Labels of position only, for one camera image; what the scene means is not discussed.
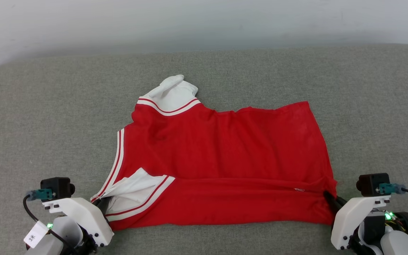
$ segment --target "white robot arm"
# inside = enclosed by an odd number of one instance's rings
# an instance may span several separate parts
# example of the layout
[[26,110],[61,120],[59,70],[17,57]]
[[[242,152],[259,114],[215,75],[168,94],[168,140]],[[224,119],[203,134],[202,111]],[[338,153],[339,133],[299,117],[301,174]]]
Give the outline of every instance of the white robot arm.
[[390,184],[388,174],[362,175],[357,188],[364,197],[346,202],[325,192],[335,212],[332,245],[351,249],[358,255],[408,255],[408,213],[381,210],[390,203],[391,193],[404,193],[402,185]]
[[[81,197],[70,198],[74,186],[68,178],[41,181],[41,189],[28,192],[24,199],[27,213],[36,221],[25,237],[25,255],[88,255],[107,246],[114,233],[104,213],[110,198],[91,203]],[[41,199],[50,213],[62,213],[45,226],[29,211],[26,200]]]

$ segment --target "small tag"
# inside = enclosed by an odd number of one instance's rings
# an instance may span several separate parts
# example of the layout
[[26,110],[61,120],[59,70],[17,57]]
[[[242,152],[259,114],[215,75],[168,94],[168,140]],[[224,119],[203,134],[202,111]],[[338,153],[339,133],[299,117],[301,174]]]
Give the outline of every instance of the small tag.
[[45,226],[40,221],[34,225],[34,227],[29,231],[28,235],[23,239],[23,241],[29,245],[31,248],[36,247],[40,240],[47,234],[49,228]]

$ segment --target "red basketball jersey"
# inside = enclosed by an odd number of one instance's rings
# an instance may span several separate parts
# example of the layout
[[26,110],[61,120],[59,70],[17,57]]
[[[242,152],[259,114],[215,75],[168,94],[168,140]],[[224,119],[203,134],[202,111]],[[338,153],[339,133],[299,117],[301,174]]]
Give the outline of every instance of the red basketball jersey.
[[308,102],[218,113],[182,75],[140,97],[101,190],[113,230],[160,224],[331,224],[336,195]]

